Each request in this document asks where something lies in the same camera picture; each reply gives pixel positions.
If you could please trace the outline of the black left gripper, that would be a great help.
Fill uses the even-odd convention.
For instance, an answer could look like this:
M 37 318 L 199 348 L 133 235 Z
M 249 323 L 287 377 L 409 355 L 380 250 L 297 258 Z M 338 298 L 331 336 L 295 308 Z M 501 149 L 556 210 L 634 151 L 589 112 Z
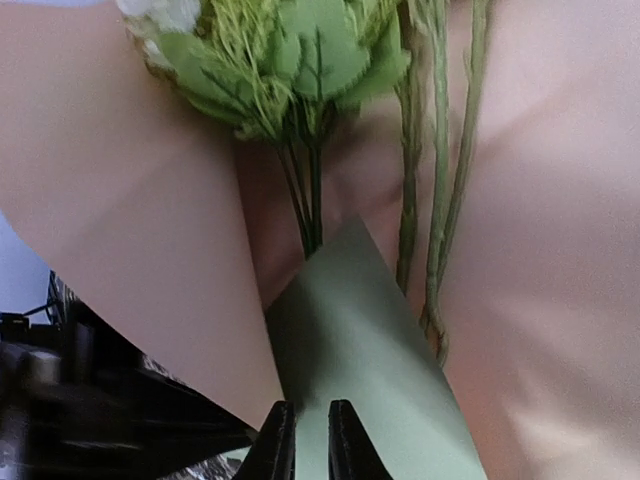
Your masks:
M 255 435 L 103 322 L 1 315 L 4 479 L 162 479 Z

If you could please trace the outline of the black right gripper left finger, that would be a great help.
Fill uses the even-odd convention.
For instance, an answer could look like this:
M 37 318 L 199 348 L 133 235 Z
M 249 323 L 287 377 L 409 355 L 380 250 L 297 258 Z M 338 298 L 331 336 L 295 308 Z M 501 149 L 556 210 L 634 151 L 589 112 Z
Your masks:
M 290 480 L 295 478 L 295 408 L 277 401 L 238 470 L 238 480 Z

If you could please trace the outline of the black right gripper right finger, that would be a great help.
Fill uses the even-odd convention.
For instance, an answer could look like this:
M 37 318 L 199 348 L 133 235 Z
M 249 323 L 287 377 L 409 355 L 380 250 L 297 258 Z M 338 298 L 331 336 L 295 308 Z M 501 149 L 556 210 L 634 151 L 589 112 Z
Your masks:
M 333 400 L 328 418 L 330 479 L 392 479 L 350 401 Z

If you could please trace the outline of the peach green wrapping paper sheet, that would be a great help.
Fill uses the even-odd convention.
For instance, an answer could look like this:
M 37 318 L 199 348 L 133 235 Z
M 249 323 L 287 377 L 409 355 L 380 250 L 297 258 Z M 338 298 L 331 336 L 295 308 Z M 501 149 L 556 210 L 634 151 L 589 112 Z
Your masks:
M 303 260 L 284 175 L 151 76 L 117 5 L 1 5 L 1 209 L 98 315 L 251 426 L 307 381 L 298 469 L 331 396 L 399 479 L 639 475 L 639 5 L 495 1 L 439 371 L 402 299 L 392 99 L 323 154 Z

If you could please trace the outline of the green hydrangea leaf bunch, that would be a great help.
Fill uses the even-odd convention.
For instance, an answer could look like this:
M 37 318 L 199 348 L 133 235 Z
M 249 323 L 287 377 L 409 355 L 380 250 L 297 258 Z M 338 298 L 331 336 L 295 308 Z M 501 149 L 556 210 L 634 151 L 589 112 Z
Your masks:
M 339 119 L 406 73 L 393 1 L 121 1 L 149 72 L 282 166 L 306 255 L 323 243 L 322 154 Z

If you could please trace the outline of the white rose stem bunch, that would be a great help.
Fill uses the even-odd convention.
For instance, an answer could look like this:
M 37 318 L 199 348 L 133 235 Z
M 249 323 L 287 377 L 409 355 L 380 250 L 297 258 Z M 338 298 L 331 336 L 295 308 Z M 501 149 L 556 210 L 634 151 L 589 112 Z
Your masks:
M 467 184 L 489 43 L 491 1 L 470 3 L 470 48 L 465 61 L 466 101 L 458 156 L 450 152 L 448 89 L 448 4 L 445 1 L 401 1 L 397 7 L 401 46 L 410 55 L 409 66 L 395 89 L 401 110 L 403 162 L 396 282 L 408 290 L 418 233 L 418 165 L 426 133 L 426 93 L 420 78 L 425 60 L 432 62 L 435 108 L 434 176 L 426 257 L 425 296 L 419 325 L 438 364 L 445 364 L 449 335 L 441 316 L 439 292 L 461 211 Z

